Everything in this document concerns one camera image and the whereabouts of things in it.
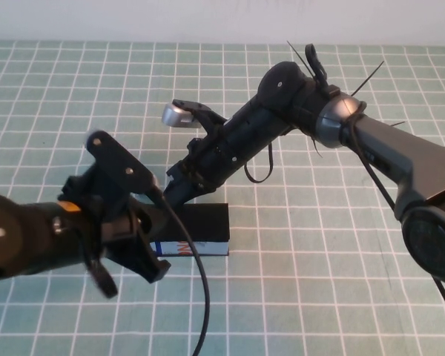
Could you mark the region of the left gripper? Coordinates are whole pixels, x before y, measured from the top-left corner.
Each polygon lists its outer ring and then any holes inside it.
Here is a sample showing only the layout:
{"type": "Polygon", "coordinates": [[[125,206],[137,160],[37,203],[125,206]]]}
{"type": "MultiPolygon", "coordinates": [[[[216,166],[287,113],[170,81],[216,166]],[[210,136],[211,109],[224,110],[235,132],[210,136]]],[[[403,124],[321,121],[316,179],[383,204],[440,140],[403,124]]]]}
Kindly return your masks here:
{"type": "MultiPolygon", "coordinates": [[[[67,179],[59,199],[76,204],[90,215],[108,258],[155,283],[171,267],[167,260],[158,259],[148,239],[155,225],[152,214],[158,210],[133,194],[144,194],[161,203],[162,192],[144,165],[92,164],[84,173],[67,179]]],[[[85,265],[104,297],[118,294],[112,276],[99,260],[88,260],[85,265]]]]}

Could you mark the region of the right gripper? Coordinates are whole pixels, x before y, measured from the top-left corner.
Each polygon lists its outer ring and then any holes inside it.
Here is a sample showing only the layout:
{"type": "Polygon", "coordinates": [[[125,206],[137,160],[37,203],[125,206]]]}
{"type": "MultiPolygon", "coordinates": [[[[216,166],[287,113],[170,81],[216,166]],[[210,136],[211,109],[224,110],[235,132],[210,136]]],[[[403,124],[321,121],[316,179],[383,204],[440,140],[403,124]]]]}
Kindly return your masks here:
{"type": "Polygon", "coordinates": [[[183,204],[214,193],[251,159],[249,120],[209,120],[206,136],[188,143],[188,155],[167,172],[164,197],[169,204],[183,204]]]}

